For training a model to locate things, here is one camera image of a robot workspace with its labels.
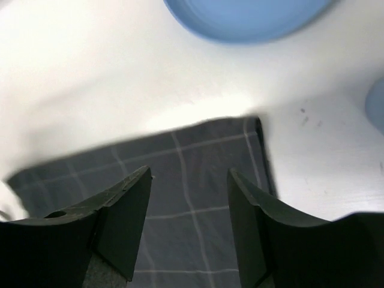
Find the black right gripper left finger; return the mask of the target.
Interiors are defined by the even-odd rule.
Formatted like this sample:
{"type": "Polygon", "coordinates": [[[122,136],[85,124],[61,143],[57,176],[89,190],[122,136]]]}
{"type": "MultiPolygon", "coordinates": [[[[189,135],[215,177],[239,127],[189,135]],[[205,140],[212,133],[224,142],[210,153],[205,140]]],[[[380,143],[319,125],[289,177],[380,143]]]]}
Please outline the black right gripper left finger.
{"type": "Polygon", "coordinates": [[[127,287],[151,193],[144,166],[43,218],[1,223],[2,287],[127,287]]]}

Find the blue plate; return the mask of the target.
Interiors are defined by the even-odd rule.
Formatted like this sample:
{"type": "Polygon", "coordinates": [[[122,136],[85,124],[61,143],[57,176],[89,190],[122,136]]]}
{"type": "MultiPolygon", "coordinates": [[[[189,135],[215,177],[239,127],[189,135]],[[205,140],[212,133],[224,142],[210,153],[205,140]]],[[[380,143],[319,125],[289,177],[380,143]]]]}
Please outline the blue plate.
{"type": "Polygon", "coordinates": [[[254,44],[274,41],[323,16],[335,1],[199,1],[164,2],[187,30],[211,41],[254,44]]]}

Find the blue cup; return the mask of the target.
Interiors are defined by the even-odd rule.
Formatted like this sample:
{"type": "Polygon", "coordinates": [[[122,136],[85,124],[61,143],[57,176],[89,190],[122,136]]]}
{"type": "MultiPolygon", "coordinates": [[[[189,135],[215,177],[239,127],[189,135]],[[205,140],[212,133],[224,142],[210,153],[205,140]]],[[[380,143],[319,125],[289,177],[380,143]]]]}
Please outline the blue cup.
{"type": "Polygon", "coordinates": [[[370,88],[365,99],[365,114],[371,124],[384,133],[384,80],[378,79],[370,88]]]}

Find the dark checked cloth placemat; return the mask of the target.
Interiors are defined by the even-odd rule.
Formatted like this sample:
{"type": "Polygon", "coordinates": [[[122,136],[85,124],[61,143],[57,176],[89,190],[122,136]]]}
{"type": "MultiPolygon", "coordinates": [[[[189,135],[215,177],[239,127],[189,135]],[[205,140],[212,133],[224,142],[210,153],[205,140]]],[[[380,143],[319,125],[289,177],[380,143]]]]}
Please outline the dark checked cloth placemat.
{"type": "Polygon", "coordinates": [[[30,167],[8,184],[42,217],[148,166],[151,198],[130,286],[239,287],[227,171],[271,193],[265,163],[260,119],[227,118],[30,167]]]}

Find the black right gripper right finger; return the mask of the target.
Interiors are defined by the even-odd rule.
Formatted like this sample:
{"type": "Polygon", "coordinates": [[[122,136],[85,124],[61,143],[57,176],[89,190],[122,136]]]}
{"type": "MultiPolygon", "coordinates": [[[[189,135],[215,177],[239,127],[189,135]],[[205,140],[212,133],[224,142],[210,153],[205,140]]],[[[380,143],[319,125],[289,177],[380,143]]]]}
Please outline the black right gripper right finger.
{"type": "Polygon", "coordinates": [[[234,169],[228,201],[242,287],[382,287],[383,214],[327,221],[262,191],[234,169]]]}

